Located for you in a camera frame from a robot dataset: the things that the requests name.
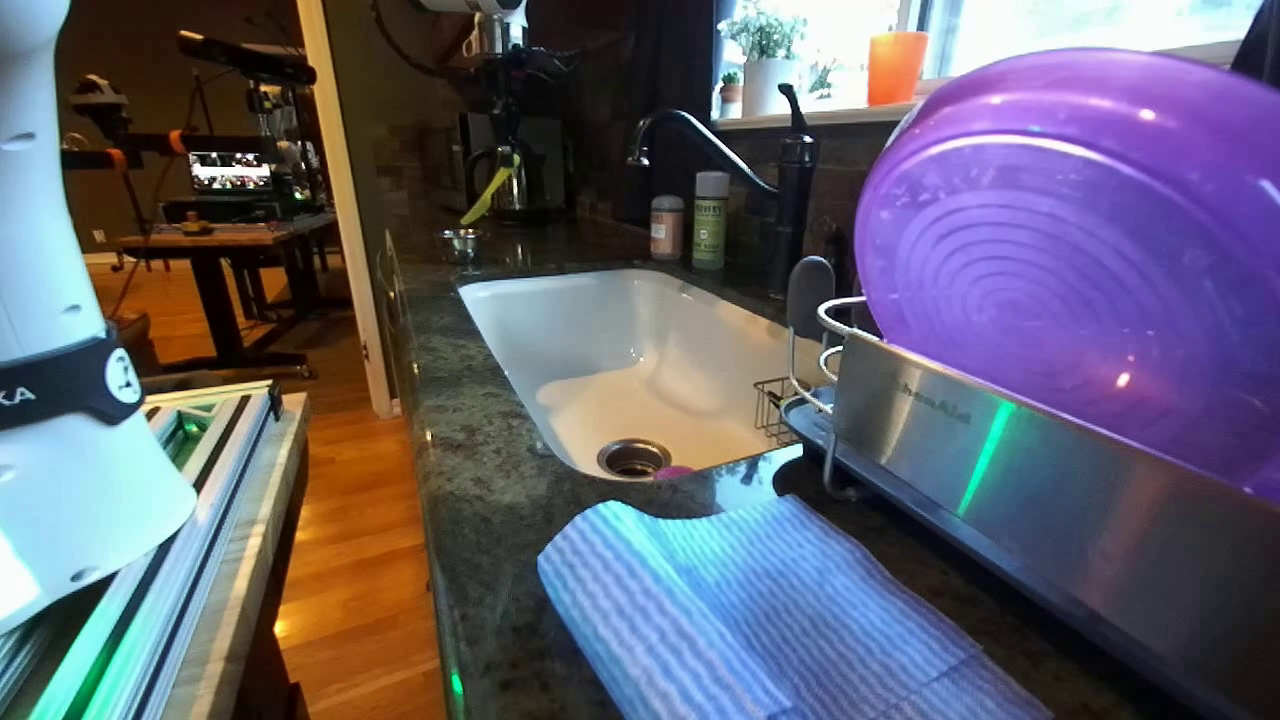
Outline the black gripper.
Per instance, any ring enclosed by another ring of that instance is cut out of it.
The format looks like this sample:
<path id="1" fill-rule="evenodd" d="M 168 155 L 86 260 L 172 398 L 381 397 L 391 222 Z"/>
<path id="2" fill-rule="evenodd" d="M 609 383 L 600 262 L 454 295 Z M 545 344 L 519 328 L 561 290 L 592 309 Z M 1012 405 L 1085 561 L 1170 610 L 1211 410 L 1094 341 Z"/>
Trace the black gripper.
<path id="1" fill-rule="evenodd" d="M 556 115 L 567 97 L 567 64 L 529 39 L 524 5 L 469 5 L 469 23 L 448 45 L 448 83 L 470 113 L 496 123 Z"/>

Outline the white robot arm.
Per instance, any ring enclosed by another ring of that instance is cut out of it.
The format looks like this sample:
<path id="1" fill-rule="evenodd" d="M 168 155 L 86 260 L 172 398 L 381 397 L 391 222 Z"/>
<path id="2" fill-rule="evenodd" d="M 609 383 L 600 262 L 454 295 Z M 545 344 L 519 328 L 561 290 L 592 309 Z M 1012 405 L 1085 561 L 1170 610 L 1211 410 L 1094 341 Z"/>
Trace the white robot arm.
<path id="1" fill-rule="evenodd" d="M 0 631 L 128 566 L 195 513 L 66 215 L 54 113 L 66 5 L 0 0 Z"/>

